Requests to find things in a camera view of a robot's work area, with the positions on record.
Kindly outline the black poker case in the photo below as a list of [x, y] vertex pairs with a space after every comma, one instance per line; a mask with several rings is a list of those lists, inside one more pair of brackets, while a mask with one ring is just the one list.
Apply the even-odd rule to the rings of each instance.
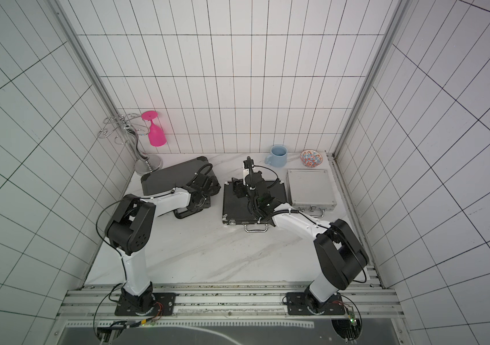
[[[153, 196], [159, 193], [163, 194], [173, 188], [186, 190], [186, 184], [197, 172], [215, 175], [213, 165], [208, 161], [208, 158], [200, 156], [144, 175], [141, 177], [143, 194]], [[187, 206], [173, 211], [177, 219], [184, 219], [198, 212], [200, 211], [188, 211]]]
[[237, 179], [226, 181], [223, 187], [222, 223], [227, 226], [244, 226], [246, 232], [265, 232], [274, 227], [272, 220], [258, 223], [258, 216], [252, 213], [252, 203], [246, 195], [238, 197], [234, 192]]

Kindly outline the silver aluminium poker case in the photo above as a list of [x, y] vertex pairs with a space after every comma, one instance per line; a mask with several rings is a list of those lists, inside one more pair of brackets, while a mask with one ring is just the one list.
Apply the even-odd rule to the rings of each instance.
[[312, 216], [324, 217], [334, 211], [337, 200], [327, 170], [291, 169], [287, 179], [291, 206]]

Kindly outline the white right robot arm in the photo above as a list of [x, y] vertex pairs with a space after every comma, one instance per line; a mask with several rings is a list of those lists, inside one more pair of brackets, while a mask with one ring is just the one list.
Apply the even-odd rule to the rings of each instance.
[[225, 185], [232, 192], [225, 192], [223, 206], [246, 211], [253, 220], [246, 220], [245, 227], [263, 224], [313, 239], [321, 273], [303, 293], [285, 296], [290, 315], [348, 313], [339, 292], [351, 283], [368, 282], [369, 257], [364, 247], [344, 220], [321, 221], [276, 198], [272, 189], [278, 184], [276, 180], [269, 185], [261, 172], [245, 170], [243, 179]]

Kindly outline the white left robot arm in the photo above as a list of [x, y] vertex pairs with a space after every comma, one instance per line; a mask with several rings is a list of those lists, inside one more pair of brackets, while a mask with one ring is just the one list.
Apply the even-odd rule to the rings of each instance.
[[150, 240], [154, 220], [174, 213], [184, 219], [209, 208], [211, 197], [218, 194], [220, 184], [212, 173], [213, 165], [201, 166], [184, 185], [152, 196], [127, 194], [117, 201], [104, 234], [121, 257], [124, 280], [119, 303], [120, 315], [146, 316], [163, 307], [153, 293], [153, 283], [147, 277], [145, 246]]

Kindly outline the light blue mug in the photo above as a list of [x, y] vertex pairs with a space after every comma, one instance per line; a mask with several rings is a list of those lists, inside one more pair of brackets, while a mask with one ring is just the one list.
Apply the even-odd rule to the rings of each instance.
[[288, 162], [288, 149], [283, 145], [274, 145], [265, 158], [265, 164], [275, 168], [282, 168]]

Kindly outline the patterned small bowl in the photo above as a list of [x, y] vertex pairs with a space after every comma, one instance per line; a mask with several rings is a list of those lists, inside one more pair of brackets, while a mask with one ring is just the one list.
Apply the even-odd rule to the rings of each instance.
[[300, 160], [307, 168], [316, 168], [323, 162], [323, 156], [311, 149], [304, 150], [300, 154]]

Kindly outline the pink plastic goblet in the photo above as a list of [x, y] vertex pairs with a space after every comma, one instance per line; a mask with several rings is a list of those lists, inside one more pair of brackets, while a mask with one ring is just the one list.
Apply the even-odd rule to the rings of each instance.
[[158, 118], [158, 113], [156, 111], [147, 111], [142, 113], [141, 118], [150, 122], [149, 132], [147, 134], [150, 144], [153, 147], [161, 147], [167, 144], [167, 139], [163, 129], [154, 123], [154, 120]]

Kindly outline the aluminium mounting rail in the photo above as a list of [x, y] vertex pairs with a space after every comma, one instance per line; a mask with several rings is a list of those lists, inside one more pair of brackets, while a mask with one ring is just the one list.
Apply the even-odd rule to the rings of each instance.
[[72, 290], [65, 295], [57, 319], [67, 326], [108, 327], [115, 321], [147, 320], [150, 326], [298, 326], [315, 321], [403, 319], [393, 290], [354, 285], [333, 295], [322, 311], [310, 311], [305, 286], [290, 283], [230, 285], [154, 285], [153, 306], [135, 312], [108, 285]]

